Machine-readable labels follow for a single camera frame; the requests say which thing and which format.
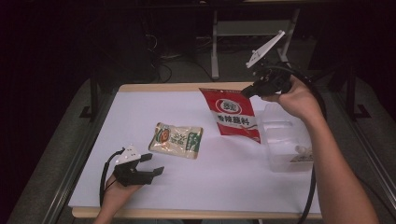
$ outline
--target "white table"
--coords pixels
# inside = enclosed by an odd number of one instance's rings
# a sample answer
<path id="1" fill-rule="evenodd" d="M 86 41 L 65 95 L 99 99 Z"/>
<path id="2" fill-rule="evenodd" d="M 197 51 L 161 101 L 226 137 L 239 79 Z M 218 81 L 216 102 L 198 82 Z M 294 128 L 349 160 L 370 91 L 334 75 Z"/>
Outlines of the white table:
<path id="1" fill-rule="evenodd" d="M 122 147 L 134 144 L 141 154 L 157 122 L 204 128 L 196 160 L 153 152 L 139 171 L 164 166 L 120 210 L 132 218 L 298 218 L 309 191 L 310 172 L 274 173 L 266 147 L 243 136 L 221 136 L 198 88 L 242 90 L 250 83 L 143 84 L 120 87 L 92 153 L 69 201 L 75 217 L 96 217 L 104 163 Z M 265 102 L 252 97 L 256 115 Z M 114 167 L 109 167 L 109 176 Z M 309 217 L 320 218 L 315 195 Z"/>

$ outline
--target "snack bag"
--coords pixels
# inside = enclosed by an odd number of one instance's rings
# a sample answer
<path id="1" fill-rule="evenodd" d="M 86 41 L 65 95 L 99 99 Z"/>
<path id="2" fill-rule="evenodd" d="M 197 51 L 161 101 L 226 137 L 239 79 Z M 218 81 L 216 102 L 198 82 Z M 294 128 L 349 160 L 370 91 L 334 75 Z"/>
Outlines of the snack bag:
<path id="1" fill-rule="evenodd" d="M 201 127 L 176 127 L 159 122 L 148 150 L 197 159 L 203 131 Z"/>
<path id="2" fill-rule="evenodd" d="M 253 107 L 241 91 L 203 88 L 200 91 L 206 98 L 220 134 L 243 135 L 261 142 Z"/>

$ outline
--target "human arm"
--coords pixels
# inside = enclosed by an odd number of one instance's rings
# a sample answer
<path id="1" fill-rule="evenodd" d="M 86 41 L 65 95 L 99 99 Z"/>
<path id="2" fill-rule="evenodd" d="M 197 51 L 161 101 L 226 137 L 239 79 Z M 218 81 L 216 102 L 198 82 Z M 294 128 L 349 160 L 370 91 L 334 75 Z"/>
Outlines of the human arm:
<path id="1" fill-rule="evenodd" d="M 116 180 L 114 175 L 106 182 L 106 192 L 103 199 L 102 208 L 96 217 L 94 224 L 108 224 L 116 215 L 116 213 L 128 202 L 129 198 L 142 185 L 131 185 L 124 187 Z"/>
<path id="2" fill-rule="evenodd" d="M 319 104 L 305 84 L 290 78 L 288 93 L 263 97 L 278 102 L 300 118 L 311 137 L 318 200 L 326 223 L 378 223 L 375 210 L 353 174 L 323 117 Z"/>

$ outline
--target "red snack bag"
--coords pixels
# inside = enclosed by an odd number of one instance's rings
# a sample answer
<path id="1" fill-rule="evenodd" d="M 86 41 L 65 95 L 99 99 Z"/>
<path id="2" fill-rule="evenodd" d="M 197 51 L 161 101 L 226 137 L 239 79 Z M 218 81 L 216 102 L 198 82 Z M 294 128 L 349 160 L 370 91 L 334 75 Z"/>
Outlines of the red snack bag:
<path id="1" fill-rule="evenodd" d="M 253 107 L 241 91 L 199 90 L 206 98 L 221 135 L 243 135 L 261 142 Z"/>

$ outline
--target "transparent box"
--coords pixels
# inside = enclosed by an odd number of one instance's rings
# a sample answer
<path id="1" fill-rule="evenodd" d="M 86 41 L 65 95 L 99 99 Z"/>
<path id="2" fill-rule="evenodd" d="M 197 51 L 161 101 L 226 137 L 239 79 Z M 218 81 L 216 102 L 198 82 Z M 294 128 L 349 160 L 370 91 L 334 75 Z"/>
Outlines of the transparent box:
<path id="1" fill-rule="evenodd" d="M 311 139 L 300 119 L 271 103 L 258 116 L 258 125 L 273 172 L 300 173 L 312 169 Z"/>

